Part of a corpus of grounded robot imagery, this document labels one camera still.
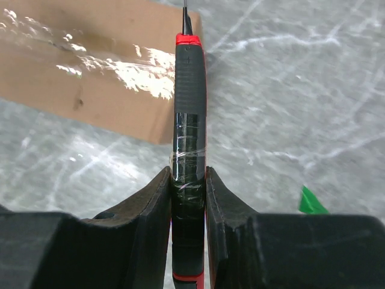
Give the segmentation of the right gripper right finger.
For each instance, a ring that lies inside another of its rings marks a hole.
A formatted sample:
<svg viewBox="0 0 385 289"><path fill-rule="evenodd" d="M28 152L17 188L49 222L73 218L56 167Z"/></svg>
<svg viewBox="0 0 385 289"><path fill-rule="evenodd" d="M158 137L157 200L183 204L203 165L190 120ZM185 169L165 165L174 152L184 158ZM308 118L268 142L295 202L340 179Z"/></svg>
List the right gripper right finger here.
<svg viewBox="0 0 385 289"><path fill-rule="evenodd" d="M259 213L206 171L212 288L383 288L384 224L341 214Z"/></svg>

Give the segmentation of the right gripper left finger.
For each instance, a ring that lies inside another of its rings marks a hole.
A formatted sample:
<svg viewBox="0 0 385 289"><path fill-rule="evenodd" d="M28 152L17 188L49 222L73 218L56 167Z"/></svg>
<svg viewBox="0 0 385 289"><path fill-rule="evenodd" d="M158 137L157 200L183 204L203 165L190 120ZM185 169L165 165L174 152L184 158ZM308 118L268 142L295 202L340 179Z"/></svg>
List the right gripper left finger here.
<svg viewBox="0 0 385 289"><path fill-rule="evenodd" d="M170 169L92 219L1 208L2 288L162 288Z"/></svg>

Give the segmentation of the brown cardboard express box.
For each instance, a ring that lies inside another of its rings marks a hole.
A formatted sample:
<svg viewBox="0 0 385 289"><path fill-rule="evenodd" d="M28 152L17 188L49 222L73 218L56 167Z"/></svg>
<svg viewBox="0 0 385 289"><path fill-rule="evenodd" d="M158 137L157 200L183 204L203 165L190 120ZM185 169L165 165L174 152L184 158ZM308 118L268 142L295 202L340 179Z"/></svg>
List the brown cardboard express box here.
<svg viewBox="0 0 385 289"><path fill-rule="evenodd" d="M169 144L181 29L153 1L2 1L1 98Z"/></svg>

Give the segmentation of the red black utility knife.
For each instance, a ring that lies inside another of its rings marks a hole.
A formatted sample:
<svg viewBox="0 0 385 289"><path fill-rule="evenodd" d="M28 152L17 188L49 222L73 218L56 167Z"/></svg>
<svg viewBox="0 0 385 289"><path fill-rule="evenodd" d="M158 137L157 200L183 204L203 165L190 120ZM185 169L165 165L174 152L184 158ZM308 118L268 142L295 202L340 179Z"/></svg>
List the red black utility knife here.
<svg viewBox="0 0 385 289"><path fill-rule="evenodd" d="M188 6L176 36L171 167L172 271L176 288L203 288L206 202L205 54Z"/></svg>

